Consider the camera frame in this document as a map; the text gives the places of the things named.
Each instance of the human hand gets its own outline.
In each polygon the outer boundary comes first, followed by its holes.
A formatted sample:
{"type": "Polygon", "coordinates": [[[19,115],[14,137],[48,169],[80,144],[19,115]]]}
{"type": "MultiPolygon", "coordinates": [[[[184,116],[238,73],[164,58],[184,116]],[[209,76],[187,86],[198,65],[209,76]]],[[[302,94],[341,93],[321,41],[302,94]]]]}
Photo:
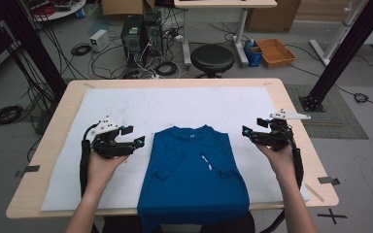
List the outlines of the human hand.
{"type": "Polygon", "coordinates": [[[87,172],[86,191],[95,191],[102,193],[107,186],[109,180],[114,175],[117,167],[126,159],[127,156],[120,156],[114,159],[107,159],[100,156],[94,150],[89,156],[89,166],[87,172]]]}
{"type": "Polygon", "coordinates": [[[277,175],[278,182],[295,180],[292,148],[290,145],[278,151],[273,151],[266,146],[255,144],[256,147],[268,158],[272,170],[277,175]]]}

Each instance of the person's left hand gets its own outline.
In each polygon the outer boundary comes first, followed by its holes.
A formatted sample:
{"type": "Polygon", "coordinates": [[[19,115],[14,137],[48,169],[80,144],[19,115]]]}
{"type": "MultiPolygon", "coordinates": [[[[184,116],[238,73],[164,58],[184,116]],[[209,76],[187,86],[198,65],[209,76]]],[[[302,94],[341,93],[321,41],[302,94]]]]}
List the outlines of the person's left hand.
{"type": "Polygon", "coordinates": [[[127,158],[128,155],[107,159],[93,150],[89,158],[86,190],[103,192],[117,167],[127,158]]]}

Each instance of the human arm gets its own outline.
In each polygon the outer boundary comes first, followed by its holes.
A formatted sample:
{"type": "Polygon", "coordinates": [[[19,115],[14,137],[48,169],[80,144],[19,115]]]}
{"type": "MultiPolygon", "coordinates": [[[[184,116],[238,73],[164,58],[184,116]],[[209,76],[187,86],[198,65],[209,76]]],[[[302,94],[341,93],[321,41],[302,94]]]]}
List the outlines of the human arm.
{"type": "Polygon", "coordinates": [[[296,183],[291,147],[273,151],[266,146],[255,145],[268,158],[277,176],[283,193],[288,233],[318,232],[296,183]]]}
{"type": "Polygon", "coordinates": [[[92,151],[89,158],[87,172],[87,186],[84,196],[74,212],[65,232],[85,233],[90,232],[95,219],[95,212],[101,200],[102,193],[108,181],[114,175],[116,168],[127,159],[128,156],[120,156],[115,159],[106,159],[92,151]]]}

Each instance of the black mat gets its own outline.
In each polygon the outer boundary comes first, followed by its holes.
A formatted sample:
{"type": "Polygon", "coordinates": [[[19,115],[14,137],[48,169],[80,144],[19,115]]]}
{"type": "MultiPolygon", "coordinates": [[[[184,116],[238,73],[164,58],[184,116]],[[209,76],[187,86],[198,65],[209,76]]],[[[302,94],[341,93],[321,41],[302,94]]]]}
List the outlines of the black mat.
{"type": "Polygon", "coordinates": [[[304,112],[302,109],[298,97],[307,96],[313,89],[312,85],[286,85],[286,89],[296,111],[311,116],[311,119],[302,120],[311,138],[368,139],[336,87],[328,92],[322,102],[325,113],[304,112]]]}

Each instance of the stool seat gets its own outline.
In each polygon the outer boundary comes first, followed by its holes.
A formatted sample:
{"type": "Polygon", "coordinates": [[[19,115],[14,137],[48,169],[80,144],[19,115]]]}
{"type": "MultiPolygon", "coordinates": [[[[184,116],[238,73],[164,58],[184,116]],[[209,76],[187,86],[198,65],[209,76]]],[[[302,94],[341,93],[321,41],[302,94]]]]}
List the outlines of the stool seat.
{"type": "Polygon", "coordinates": [[[198,70],[203,71],[208,78],[214,78],[217,76],[216,73],[229,70],[233,66],[235,58],[232,51],[227,48],[208,45],[194,50],[190,55],[190,61],[198,70]]]}

